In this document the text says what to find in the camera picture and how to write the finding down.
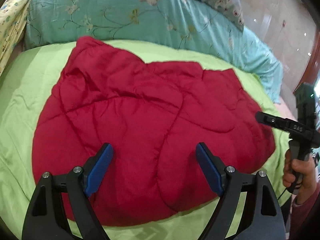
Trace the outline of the pink sleeve forearm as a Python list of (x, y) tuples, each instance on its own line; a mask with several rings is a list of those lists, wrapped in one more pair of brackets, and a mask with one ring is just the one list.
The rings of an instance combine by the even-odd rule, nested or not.
[(289, 239), (315, 239), (319, 235), (319, 183), (303, 204), (293, 202)]

